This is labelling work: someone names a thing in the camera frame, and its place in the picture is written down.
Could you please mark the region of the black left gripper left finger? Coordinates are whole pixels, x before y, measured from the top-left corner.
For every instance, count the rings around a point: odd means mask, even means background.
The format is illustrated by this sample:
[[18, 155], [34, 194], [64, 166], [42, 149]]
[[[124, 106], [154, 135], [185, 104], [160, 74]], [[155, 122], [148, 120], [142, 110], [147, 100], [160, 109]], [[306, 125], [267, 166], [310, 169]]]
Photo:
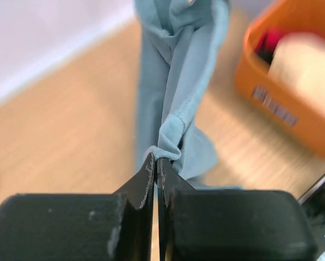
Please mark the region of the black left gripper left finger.
[[140, 170], [115, 194], [125, 199], [115, 260], [150, 260], [155, 159], [149, 153]]

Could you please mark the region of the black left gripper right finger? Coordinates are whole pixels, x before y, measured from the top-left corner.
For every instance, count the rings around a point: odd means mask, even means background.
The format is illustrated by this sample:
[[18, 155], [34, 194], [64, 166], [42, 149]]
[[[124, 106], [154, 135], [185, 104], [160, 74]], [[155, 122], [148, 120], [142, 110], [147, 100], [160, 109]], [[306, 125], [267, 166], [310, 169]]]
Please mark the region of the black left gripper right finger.
[[167, 158], [161, 158], [156, 163], [156, 184], [158, 191], [158, 229], [160, 260], [165, 260], [168, 245], [170, 218], [168, 214], [170, 195], [173, 190], [195, 190], [173, 168]]

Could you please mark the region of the blue grey t shirt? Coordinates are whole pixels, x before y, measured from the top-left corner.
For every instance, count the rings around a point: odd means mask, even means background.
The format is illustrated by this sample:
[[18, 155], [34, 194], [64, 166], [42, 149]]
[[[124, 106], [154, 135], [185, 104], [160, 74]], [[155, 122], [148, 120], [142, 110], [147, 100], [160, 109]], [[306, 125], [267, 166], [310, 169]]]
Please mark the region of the blue grey t shirt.
[[149, 153], [168, 159], [188, 183], [218, 157], [195, 126], [229, 21], [228, 1], [136, 1], [142, 29], [137, 85], [136, 168]]

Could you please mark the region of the orange plastic basket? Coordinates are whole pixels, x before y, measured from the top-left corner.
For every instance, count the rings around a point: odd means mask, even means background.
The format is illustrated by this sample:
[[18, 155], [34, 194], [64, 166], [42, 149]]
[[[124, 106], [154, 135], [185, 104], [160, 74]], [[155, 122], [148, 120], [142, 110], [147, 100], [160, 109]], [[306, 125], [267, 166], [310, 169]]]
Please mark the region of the orange plastic basket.
[[325, 156], [325, 1], [277, 1], [247, 29], [237, 91]]

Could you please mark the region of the red t shirt in basket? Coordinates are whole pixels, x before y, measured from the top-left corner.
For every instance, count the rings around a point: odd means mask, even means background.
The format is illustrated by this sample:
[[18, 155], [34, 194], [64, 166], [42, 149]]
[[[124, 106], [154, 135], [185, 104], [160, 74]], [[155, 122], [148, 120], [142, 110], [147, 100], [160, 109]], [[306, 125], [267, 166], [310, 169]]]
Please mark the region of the red t shirt in basket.
[[271, 64], [274, 56], [274, 51], [281, 38], [288, 34], [278, 28], [271, 28], [265, 31], [254, 49], [254, 52], [267, 64]]

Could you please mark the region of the beige t shirt in basket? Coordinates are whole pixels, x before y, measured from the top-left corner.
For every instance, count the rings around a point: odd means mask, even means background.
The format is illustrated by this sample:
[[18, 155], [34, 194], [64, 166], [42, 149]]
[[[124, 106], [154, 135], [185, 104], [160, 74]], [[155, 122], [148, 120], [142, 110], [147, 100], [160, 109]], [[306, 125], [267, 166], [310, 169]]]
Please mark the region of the beige t shirt in basket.
[[325, 113], [325, 39], [289, 34], [278, 42], [268, 75]]

